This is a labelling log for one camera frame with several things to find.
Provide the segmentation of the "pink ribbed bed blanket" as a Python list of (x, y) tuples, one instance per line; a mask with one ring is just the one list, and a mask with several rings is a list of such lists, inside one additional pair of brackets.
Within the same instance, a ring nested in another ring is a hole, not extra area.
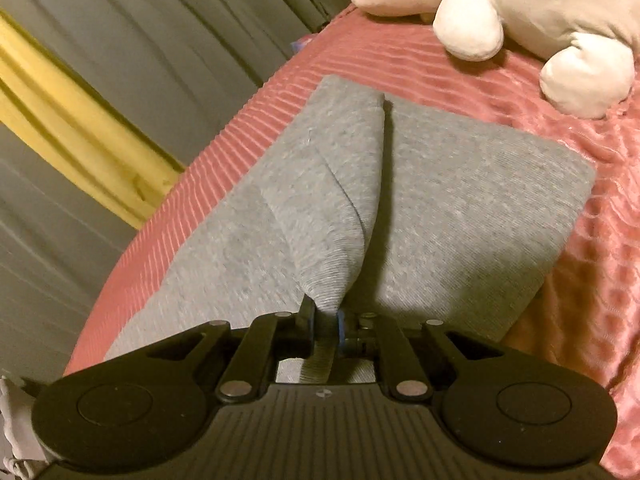
[(280, 68), (188, 167), (108, 277), (67, 364), (99, 363), (122, 326), (160, 288), (186, 238), (273, 144), (327, 74), (423, 105), (509, 125), (589, 158), (597, 180), (541, 292), (506, 336), (514, 348), (579, 370), (608, 388), (618, 425), (604, 466), (639, 474), (639, 99), (580, 120), (541, 99), (540, 64), (517, 47), (486, 63), (446, 55), (414, 18), (347, 9)]

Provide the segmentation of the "yellow curtain strip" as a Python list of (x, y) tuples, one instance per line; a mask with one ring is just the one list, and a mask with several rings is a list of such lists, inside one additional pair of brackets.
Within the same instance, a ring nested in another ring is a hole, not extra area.
[(76, 188), (135, 229), (183, 166), (1, 13), (1, 122)]

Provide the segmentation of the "white plush toy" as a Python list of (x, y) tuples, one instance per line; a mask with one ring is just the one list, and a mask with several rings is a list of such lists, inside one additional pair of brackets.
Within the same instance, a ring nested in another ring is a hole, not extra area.
[(431, 22), (463, 61), (493, 58), (511, 39), (542, 59), (541, 93), (557, 110), (603, 117), (629, 96), (639, 58), (639, 0), (350, 0), (381, 18)]

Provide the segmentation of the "grey sweat pants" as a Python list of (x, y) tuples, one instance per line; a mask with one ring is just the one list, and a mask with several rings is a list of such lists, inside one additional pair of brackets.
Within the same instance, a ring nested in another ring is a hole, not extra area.
[(501, 339), (562, 252), (596, 173), (564, 145), (327, 76), (182, 244), (116, 358), (207, 321), (318, 309), (326, 382), (343, 312), (434, 318)]

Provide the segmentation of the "grey curtain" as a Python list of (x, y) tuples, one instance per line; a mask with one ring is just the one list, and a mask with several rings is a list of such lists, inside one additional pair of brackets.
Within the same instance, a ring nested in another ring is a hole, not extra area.
[[(192, 162), (348, 0), (1, 0), (152, 141)], [(1, 133), (1, 370), (62, 373), (134, 231)]]

